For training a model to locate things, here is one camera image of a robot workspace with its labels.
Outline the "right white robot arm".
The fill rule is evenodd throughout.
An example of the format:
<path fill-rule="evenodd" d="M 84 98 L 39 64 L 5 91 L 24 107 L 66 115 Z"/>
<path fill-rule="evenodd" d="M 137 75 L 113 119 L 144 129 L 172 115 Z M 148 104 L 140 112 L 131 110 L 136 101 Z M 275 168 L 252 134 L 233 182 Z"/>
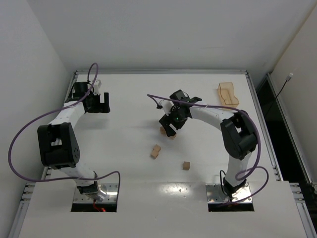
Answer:
<path fill-rule="evenodd" d="M 174 137 L 187 119 L 205 122 L 221 132 L 223 144 L 229 155 L 227 172 L 222 180 L 224 194 L 229 197 L 243 187 L 250 156 L 258 139 L 251 122 L 241 112 L 210 108 L 199 97 L 190 98 L 182 90 L 170 95 L 169 100 L 160 100 L 158 109 L 164 110 L 159 120 L 168 137 Z"/>

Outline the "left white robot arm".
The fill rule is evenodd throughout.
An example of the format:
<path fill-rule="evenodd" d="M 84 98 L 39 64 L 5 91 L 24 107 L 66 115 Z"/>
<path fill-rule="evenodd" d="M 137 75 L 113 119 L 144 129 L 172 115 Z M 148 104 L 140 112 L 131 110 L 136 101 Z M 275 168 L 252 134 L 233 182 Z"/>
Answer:
<path fill-rule="evenodd" d="M 45 167 L 59 170 L 72 178 L 81 195 L 101 202 L 106 198 L 106 187 L 96 180 L 97 173 L 81 163 L 80 148 L 74 128 L 86 113 L 109 113 L 109 94 L 101 102 L 97 80 L 90 90 L 89 82 L 76 82 L 71 95 L 63 105 L 63 110 L 47 125 L 38 127 L 38 141 L 41 162 Z"/>

